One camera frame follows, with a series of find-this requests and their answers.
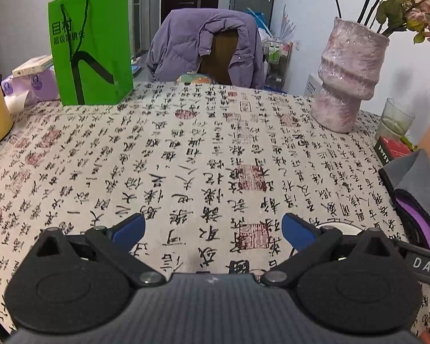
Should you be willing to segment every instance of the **red book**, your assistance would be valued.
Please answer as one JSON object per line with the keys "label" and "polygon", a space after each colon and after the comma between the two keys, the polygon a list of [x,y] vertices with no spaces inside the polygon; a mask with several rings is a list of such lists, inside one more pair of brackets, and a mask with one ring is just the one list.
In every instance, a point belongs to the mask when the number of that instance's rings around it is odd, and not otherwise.
{"label": "red book", "polygon": [[379,137],[374,145],[374,150],[382,165],[391,162],[395,158],[411,154],[411,150],[401,141],[395,141],[387,137]]}

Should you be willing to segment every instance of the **green paper bag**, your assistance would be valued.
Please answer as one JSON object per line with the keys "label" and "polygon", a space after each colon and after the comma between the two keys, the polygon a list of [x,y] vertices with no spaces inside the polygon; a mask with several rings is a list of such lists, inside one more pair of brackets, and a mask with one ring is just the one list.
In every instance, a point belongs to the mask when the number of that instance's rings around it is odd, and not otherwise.
{"label": "green paper bag", "polygon": [[49,36],[60,98],[115,104],[133,88],[127,0],[56,0]]}

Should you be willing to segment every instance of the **book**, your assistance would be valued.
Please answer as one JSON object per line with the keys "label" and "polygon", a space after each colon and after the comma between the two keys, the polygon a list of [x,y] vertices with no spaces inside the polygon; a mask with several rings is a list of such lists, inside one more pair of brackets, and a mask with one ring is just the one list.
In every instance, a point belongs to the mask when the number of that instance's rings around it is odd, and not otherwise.
{"label": "book", "polygon": [[13,77],[38,74],[47,70],[53,65],[53,56],[50,54],[42,55],[29,59],[13,70]]}
{"label": "book", "polygon": [[382,165],[390,163],[393,159],[399,158],[400,156],[406,156],[411,154],[408,146],[401,141],[395,141],[387,137],[379,137],[374,150],[381,161]]}

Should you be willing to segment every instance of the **purple packaging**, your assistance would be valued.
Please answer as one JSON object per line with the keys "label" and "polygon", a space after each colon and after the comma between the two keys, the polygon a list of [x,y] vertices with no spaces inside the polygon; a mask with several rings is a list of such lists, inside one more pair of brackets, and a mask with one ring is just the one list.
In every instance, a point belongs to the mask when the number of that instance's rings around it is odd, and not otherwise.
{"label": "purple packaging", "polygon": [[58,99],[59,89],[56,83],[54,71],[44,70],[38,74],[24,75],[21,77],[8,76],[2,81],[2,89],[5,95],[18,95],[29,91],[37,101],[52,101]]}

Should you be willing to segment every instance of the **gray cloth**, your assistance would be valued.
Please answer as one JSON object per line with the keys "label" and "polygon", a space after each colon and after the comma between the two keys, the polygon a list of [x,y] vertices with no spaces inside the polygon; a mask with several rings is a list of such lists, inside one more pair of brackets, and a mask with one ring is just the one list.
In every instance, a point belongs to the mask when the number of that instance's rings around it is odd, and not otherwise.
{"label": "gray cloth", "polygon": [[383,168],[392,189],[415,201],[430,220],[430,159],[424,149],[394,159]]}
{"label": "gray cloth", "polygon": [[212,50],[213,35],[236,29],[239,39],[228,67],[233,85],[263,89],[263,50],[255,18],[228,9],[172,10],[156,32],[147,57],[152,81],[175,81],[197,71]]}

